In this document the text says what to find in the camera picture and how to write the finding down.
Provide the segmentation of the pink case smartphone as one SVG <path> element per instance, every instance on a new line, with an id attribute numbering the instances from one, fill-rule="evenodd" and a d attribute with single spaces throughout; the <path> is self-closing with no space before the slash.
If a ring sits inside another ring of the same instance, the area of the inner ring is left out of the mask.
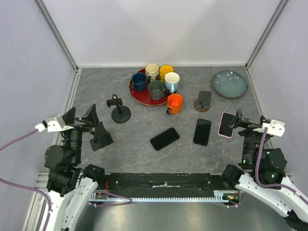
<path id="1" fill-rule="evenodd" d="M 220 119 L 220 124 L 218 128 L 218 135 L 222 136 L 224 138 L 232 138 L 233 137 L 233 129 L 230 128 L 230 124 L 235 118 L 234 114 L 228 113 L 228 112 L 223 112 L 221 119 Z"/>

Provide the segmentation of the black angled phone stand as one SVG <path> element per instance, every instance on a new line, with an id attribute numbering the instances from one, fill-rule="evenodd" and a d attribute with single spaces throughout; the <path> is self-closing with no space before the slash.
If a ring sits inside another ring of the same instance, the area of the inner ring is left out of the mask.
<path id="1" fill-rule="evenodd" d="M 92 132 L 92 135 L 93 139 L 90 140 L 90 144 L 93 151 L 97 151 L 114 142 L 111 134 L 105 129 L 103 122 L 99 123 L 99 125 L 95 128 L 95 131 Z"/>

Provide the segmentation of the black round-base phone stand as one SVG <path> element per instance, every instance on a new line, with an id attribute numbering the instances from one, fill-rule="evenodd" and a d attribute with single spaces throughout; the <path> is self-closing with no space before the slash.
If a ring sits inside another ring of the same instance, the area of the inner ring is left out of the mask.
<path id="1" fill-rule="evenodd" d="M 121 98 L 113 94 L 112 98 L 106 101 L 106 105 L 110 108 L 116 106 L 111 113 L 111 118 L 114 122 L 122 124 L 131 118 L 131 111 L 128 107 L 123 105 Z"/>

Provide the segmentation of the black phone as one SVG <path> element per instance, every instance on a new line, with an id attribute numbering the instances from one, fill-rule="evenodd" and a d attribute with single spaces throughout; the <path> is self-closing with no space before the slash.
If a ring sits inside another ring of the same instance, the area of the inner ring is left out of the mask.
<path id="1" fill-rule="evenodd" d="M 211 122 L 209 120 L 201 118 L 198 119 L 194 132 L 193 143 L 202 146 L 207 146 L 210 136 L 210 131 L 211 131 Z"/>

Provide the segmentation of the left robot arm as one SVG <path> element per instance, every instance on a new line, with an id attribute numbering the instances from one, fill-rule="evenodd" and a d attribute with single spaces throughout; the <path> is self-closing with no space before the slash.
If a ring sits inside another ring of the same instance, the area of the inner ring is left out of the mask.
<path id="1" fill-rule="evenodd" d="M 92 104 L 82 116 L 75 116 L 72 107 L 64 115 L 47 118 L 43 123 L 48 132 L 59 132 L 61 145 L 50 146 L 45 153 L 44 166 L 49 169 L 47 191 L 50 201 L 45 231 L 73 231 L 79 216 L 96 189 L 105 185 L 105 170 L 95 165 L 84 169 L 81 164 L 83 133 L 90 133 L 94 150 L 101 148 L 100 137 L 106 134 Z"/>

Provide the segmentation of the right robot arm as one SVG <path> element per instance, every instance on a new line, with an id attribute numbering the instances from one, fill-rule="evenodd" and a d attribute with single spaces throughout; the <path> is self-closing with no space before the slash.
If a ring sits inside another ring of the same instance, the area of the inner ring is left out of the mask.
<path id="1" fill-rule="evenodd" d="M 242 160 L 227 165 L 220 177 L 225 189 L 238 189 L 274 209 L 296 231 L 308 229 L 308 198 L 285 173 L 287 160 L 280 148 L 265 149 L 271 137 L 281 137 L 285 123 L 260 117 L 260 123 L 251 123 L 240 109 L 230 128 L 243 128 L 238 134 L 244 138 Z"/>

